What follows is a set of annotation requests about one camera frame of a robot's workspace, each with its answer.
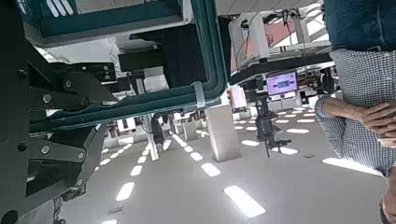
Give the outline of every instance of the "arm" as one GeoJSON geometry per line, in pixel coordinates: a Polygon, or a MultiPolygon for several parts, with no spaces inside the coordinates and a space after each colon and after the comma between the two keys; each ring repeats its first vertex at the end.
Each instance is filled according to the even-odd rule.
{"type": "Polygon", "coordinates": [[[388,117],[396,112],[396,107],[389,107],[389,103],[377,105],[372,108],[362,108],[349,105],[339,99],[329,96],[322,97],[316,104],[318,121],[325,135],[332,145],[332,149],[339,157],[343,157],[343,136],[345,132],[345,119],[353,119],[369,131],[389,135],[395,134],[396,117],[388,117]]]}
{"type": "Polygon", "coordinates": [[[320,98],[315,105],[318,122],[326,135],[332,150],[339,158],[344,157],[343,142],[345,132],[345,119],[349,117],[344,102],[325,96],[320,98]]]}

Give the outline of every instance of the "screen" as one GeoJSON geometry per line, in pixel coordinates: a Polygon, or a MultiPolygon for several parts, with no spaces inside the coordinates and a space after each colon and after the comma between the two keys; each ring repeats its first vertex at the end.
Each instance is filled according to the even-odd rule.
{"type": "Polygon", "coordinates": [[[290,91],[297,91],[297,74],[290,72],[285,75],[279,75],[267,78],[268,95],[279,95],[290,91]]]}

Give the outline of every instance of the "person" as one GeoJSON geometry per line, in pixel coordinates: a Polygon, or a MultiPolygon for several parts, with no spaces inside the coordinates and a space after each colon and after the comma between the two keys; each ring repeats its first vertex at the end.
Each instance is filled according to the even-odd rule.
{"type": "Polygon", "coordinates": [[[326,0],[326,27],[343,100],[329,96],[315,110],[332,149],[340,158],[377,170],[388,180],[380,199],[383,223],[396,223],[396,1],[326,0]]]}

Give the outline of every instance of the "ceiling light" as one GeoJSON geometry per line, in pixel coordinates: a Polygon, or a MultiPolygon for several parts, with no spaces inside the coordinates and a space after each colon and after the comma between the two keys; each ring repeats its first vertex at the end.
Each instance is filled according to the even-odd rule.
{"type": "Polygon", "coordinates": [[[237,186],[225,188],[224,193],[233,200],[247,217],[257,217],[265,213],[265,209],[259,203],[237,186]]]}
{"type": "Polygon", "coordinates": [[[123,149],[126,150],[126,149],[130,148],[131,146],[132,146],[132,144],[128,144],[123,149]]]}
{"type": "Polygon", "coordinates": [[[288,133],[309,133],[307,129],[288,129],[288,133]]]}
{"type": "Polygon", "coordinates": [[[297,120],[297,123],[313,123],[315,122],[314,119],[299,119],[297,120]]]}
{"type": "Polygon", "coordinates": [[[141,157],[139,158],[139,160],[137,160],[137,163],[139,163],[139,164],[144,163],[144,162],[146,161],[146,159],[147,159],[146,156],[141,156],[141,157]]]}
{"type": "Polygon", "coordinates": [[[203,157],[201,156],[201,154],[199,154],[198,152],[192,152],[190,154],[190,156],[192,157],[193,160],[195,161],[201,161],[203,159],[203,157]]]}
{"type": "Polygon", "coordinates": [[[134,138],[132,136],[131,137],[126,137],[126,138],[121,138],[119,140],[120,144],[132,144],[133,142],[134,142],[134,138]]]}
{"type": "Polygon", "coordinates": [[[100,165],[106,165],[111,161],[111,159],[105,159],[100,162],[100,165]]]}
{"type": "Polygon", "coordinates": [[[132,169],[131,176],[140,175],[141,172],[142,172],[142,166],[137,165],[136,167],[134,167],[134,169],[132,169]]]}
{"type": "Polygon", "coordinates": [[[184,147],[184,150],[185,150],[186,152],[192,152],[192,151],[194,151],[194,149],[193,149],[192,147],[184,147]]]}
{"type": "Polygon", "coordinates": [[[116,201],[120,202],[127,200],[129,196],[131,196],[132,190],[134,190],[134,182],[124,184],[117,195],[116,201]]]}
{"type": "Polygon", "coordinates": [[[248,130],[248,131],[256,131],[257,128],[256,128],[256,127],[247,127],[247,130],[248,130]]]}
{"type": "Polygon", "coordinates": [[[186,147],[187,146],[187,143],[185,143],[183,141],[180,141],[179,144],[180,144],[181,147],[186,147]]]}
{"type": "Polygon", "coordinates": [[[329,158],[329,159],[326,159],[326,160],[324,160],[322,162],[324,162],[326,164],[338,166],[338,167],[347,168],[349,170],[363,172],[363,173],[370,174],[370,175],[381,175],[378,171],[376,171],[374,169],[370,169],[370,168],[368,168],[366,166],[360,165],[360,164],[358,164],[356,162],[353,162],[353,161],[341,160],[341,159],[336,159],[336,158],[329,158]]]}
{"type": "Polygon", "coordinates": [[[166,139],[163,141],[163,150],[168,150],[168,148],[171,146],[172,140],[166,139]]]}
{"type": "Polygon", "coordinates": [[[276,123],[289,123],[288,119],[279,119],[276,121],[276,123]]]}
{"type": "Polygon", "coordinates": [[[102,224],[117,224],[117,220],[116,219],[112,219],[112,220],[109,220],[109,221],[104,221],[104,222],[102,222],[102,224]]]}
{"type": "Polygon", "coordinates": [[[119,153],[114,153],[110,156],[110,159],[116,159],[119,156],[119,153]]]}
{"type": "Polygon", "coordinates": [[[181,139],[180,139],[180,137],[179,137],[179,136],[177,136],[177,135],[175,135],[175,134],[173,134],[173,135],[172,135],[172,137],[174,137],[174,138],[175,138],[175,140],[177,140],[177,141],[181,140],[181,139]]]}
{"type": "Polygon", "coordinates": [[[220,175],[221,171],[216,168],[212,163],[205,163],[201,166],[201,168],[206,172],[207,175],[210,177],[220,175]]]}
{"type": "MultiPolygon", "coordinates": [[[[279,152],[279,148],[277,148],[277,147],[274,147],[272,150],[274,152],[279,152]]],[[[298,152],[296,149],[288,148],[288,147],[281,147],[280,151],[282,152],[282,154],[285,154],[285,155],[294,155],[298,152]]]]}
{"type": "Polygon", "coordinates": [[[250,141],[250,140],[244,140],[244,141],[242,141],[242,144],[245,145],[245,146],[249,146],[249,147],[256,147],[260,143],[259,142],[255,142],[255,141],[250,141]]]}
{"type": "Polygon", "coordinates": [[[152,150],[152,146],[151,143],[148,143],[148,145],[146,146],[146,151],[152,150]]]}
{"type": "Polygon", "coordinates": [[[315,117],[316,116],[316,114],[313,114],[313,113],[311,113],[311,114],[304,114],[304,117],[315,117]]]}

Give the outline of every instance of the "teal metal frame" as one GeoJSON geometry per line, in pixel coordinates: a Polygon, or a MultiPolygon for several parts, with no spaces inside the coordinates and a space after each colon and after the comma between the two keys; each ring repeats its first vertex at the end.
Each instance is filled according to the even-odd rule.
{"type": "MultiPolygon", "coordinates": [[[[205,101],[207,104],[213,104],[225,92],[228,85],[216,3],[215,0],[191,0],[191,5],[208,79],[207,82],[202,83],[205,101]]],[[[196,105],[197,96],[194,87],[185,86],[127,97],[116,105],[90,105],[79,112],[61,111],[47,119],[32,121],[30,133],[75,129],[115,119],[126,119],[196,105]]]]}

